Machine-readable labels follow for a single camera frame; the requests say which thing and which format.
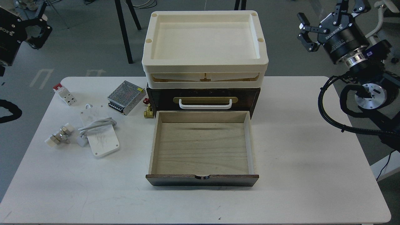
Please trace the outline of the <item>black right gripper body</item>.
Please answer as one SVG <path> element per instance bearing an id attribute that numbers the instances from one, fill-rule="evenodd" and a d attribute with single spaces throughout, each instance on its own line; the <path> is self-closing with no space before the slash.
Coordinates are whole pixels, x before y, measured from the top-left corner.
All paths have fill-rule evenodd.
<path id="1" fill-rule="evenodd" d="M 320 25 L 323 30 L 327 30 L 327 34 L 318 34 L 318 42 L 323 45 L 334 64 L 346 54 L 369 46 L 369 42 L 351 14 L 342 14 L 336 25 L 333 21 L 333 14 L 329 14 L 321 21 Z"/>

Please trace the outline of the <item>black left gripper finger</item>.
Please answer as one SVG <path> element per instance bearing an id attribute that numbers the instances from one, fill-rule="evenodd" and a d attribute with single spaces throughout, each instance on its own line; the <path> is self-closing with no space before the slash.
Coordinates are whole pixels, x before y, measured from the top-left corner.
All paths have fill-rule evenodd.
<path id="1" fill-rule="evenodd" d="M 52 30 L 49 25 L 26 27 L 27 39 L 25 42 L 33 49 L 40 49 L 47 41 Z"/>
<path id="2" fill-rule="evenodd" d="M 31 27 L 31 26 L 39 26 L 39 27 L 47 27 L 46 20 L 42 18 L 44 15 L 44 11 L 46 9 L 47 3 L 43 2 L 36 11 L 35 17 L 28 20 L 23 20 L 22 25 L 24 27 Z"/>

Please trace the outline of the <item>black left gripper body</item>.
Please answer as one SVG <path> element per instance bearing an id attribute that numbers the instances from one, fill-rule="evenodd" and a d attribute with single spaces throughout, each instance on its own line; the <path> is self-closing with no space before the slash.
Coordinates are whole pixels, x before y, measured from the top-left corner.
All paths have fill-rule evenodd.
<path id="1" fill-rule="evenodd" d="M 22 19 L 9 11 L 0 9 L 0 64 L 12 66 L 19 47 L 27 39 Z"/>

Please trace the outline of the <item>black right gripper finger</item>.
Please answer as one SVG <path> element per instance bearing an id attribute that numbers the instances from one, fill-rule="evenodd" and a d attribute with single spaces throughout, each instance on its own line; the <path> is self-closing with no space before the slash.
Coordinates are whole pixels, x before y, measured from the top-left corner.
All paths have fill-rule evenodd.
<path id="1" fill-rule="evenodd" d="M 319 49 L 319 43 L 311 41 L 308 33 L 319 33 L 319 34 L 327 34 L 328 29 L 323 28 L 321 26 L 319 27 L 312 27 L 310 26 L 310 22 L 308 21 L 307 17 L 305 16 L 304 13 L 297 13 L 297 17 L 300 20 L 301 24 L 299 26 L 299 29 L 301 32 L 298 34 L 297 38 L 298 40 L 301 41 L 303 46 L 308 52 L 315 52 Z"/>
<path id="2" fill-rule="evenodd" d="M 348 13 L 349 0 L 337 0 L 333 14 L 333 22 L 340 22 L 345 15 L 351 15 L 353 18 L 359 14 L 369 12 L 371 5 L 367 0 L 355 0 L 353 10 Z"/>

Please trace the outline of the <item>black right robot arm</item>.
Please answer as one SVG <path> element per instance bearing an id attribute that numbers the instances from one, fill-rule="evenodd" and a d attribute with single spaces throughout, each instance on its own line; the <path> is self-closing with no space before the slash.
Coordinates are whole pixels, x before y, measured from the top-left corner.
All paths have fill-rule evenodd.
<path id="1" fill-rule="evenodd" d="M 338 0 L 334 12 L 327 15 L 318 27 L 312 27 L 305 14 L 300 12 L 297 17 L 301 22 L 301 32 L 297 38 L 309 52 L 323 46 L 334 64 L 343 62 L 348 68 L 345 74 L 330 77 L 321 88 L 318 96 L 321 116 L 342 131 L 378 136 L 382 143 L 399 151 L 399 114 L 388 118 L 378 111 L 391 104 L 399 93 L 399 76 L 385 70 L 383 64 L 391 44 L 382 40 L 370 47 L 355 22 L 357 15 L 370 9 L 366 0 L 356 0 L 351 10 L 347 0 Z M 370 119 L 379 127 L 378 130 L 349 127 L 328 116 L 323 97 L 337 80 L 347 84 L 340 94 L 341 110 L 352 117 Z"/>

